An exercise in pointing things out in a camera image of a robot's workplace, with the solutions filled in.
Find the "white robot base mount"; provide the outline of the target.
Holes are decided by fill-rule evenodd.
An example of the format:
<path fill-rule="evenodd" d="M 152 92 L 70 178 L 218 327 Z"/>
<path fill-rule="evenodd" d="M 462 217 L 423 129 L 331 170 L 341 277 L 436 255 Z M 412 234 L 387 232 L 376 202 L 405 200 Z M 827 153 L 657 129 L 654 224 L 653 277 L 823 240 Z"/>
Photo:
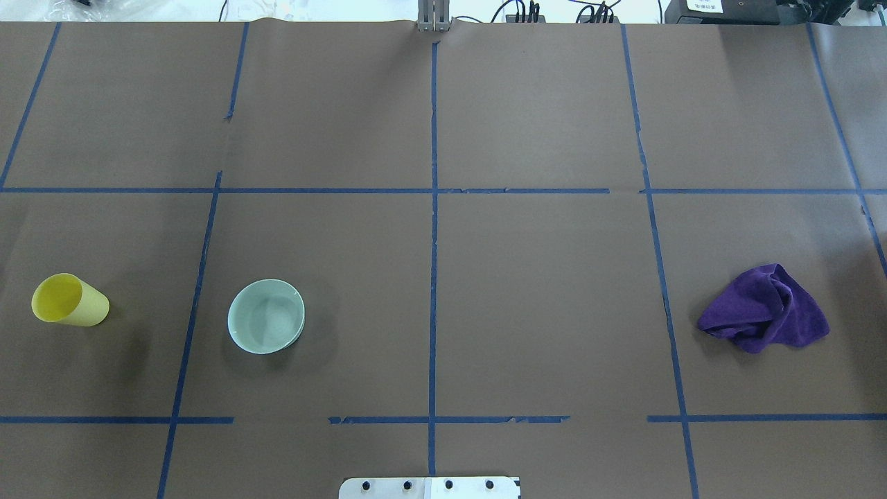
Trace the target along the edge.
<path fill-rule="evenodd" d="M 339 498 L 520 498 L 518 478 L 507 476 L 379 477 L 343 481 Z"/>

